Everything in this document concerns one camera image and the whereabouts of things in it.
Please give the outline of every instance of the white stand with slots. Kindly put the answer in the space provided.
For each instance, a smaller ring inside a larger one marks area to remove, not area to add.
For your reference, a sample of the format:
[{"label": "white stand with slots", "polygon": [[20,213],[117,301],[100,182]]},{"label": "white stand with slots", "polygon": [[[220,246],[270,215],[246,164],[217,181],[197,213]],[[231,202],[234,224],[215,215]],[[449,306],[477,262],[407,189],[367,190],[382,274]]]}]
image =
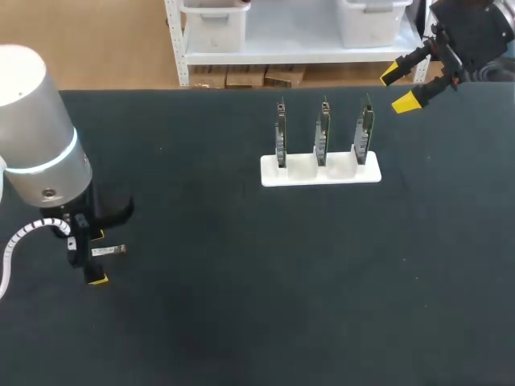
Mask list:
[{"label": "white stand with slots", "polygon": [[278,167],[276,155],[261,157],[261,182],[264,187],[379,181],[381,170],[376,154],[369,151],[366,163],[358,165],[354,145],[349,152],[328,153],[326,166],[318,166],[315,151],[310,154],[288,154],[285,168]]}]

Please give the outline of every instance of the metal shelf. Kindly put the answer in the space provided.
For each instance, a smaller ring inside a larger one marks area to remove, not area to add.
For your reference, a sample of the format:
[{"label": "metal shelf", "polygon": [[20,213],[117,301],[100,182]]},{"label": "metal shelf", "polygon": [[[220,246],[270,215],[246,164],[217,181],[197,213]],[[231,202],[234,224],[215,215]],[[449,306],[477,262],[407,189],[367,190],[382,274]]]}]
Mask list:
[{"label": "metal shelf", "polygon": [[186,60],[193,65],[381,62],[410,53],[420,43],[405,15],[393,46],[346,49],[336,2],[256,0],[247,16],[244,51],[202,53],[186,42]]}]

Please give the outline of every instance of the black tabletop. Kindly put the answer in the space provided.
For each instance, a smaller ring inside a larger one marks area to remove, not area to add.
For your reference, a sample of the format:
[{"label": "black tabletop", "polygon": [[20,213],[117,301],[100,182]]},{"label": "black tabletop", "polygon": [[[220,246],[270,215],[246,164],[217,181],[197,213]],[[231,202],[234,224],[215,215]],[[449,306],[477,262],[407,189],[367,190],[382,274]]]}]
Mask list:
[{"label": "black tabletop", "polygon": [[[404,92],[64,92],[95,179],[134,194],[98,242],[129,253],[87,286],[49,231],[23,240],[0,384],[515,384],[514,87],[398,116]],[[345,151],[367,93],[380,183],[261,186],[277,101],[290,153],[324,96]],[[38,216],[7,185],[2,243]]]}]

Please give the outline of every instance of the wooden floor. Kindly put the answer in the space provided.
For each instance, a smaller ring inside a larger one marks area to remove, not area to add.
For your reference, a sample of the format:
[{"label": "wooden floor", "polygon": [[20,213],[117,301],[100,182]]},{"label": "wooden floor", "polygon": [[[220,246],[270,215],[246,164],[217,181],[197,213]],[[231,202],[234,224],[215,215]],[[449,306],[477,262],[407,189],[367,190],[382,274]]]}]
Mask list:
[{"label": "wooden floor", "polygon": [[[178,88],[165,20],[163,0],[0,0],[0,43],[34,48],[61,89]],[[380,84],[389,65],[313,65],[302,86]]]}]

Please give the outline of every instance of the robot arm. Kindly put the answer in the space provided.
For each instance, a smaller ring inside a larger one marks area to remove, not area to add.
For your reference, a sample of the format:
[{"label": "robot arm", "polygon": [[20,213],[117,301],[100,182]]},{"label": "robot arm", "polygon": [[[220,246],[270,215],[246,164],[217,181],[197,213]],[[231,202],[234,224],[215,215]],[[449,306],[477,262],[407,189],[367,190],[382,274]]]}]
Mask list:
[{"label": "robot arm", "polygon": [[124,224],[134,210],[133,200],[113,197],[110,191],[107,203],[106,192],[93,186],[89,160],[45,63],[30,48],[15,45],[0,46],[0,174],[43,216],[7,244],[0,298],[9,282],[14,246],[43,226],[53,226],[56,236],[67,238],[68,262],[83,269],[87,283],[107,281],[89,243],[102,238],[104,229]]},{"label": "robot arm", "polygon": [[438,0],[431,6],[434,36],[395,60],[381,76],[388,86],[408,75],[428,55],[443,63],[440,77],[413,88],[392,106],[397,113],[421,109],[447,86],[456,89],[472,73],[503,55],[515,39],[515,0]]}]

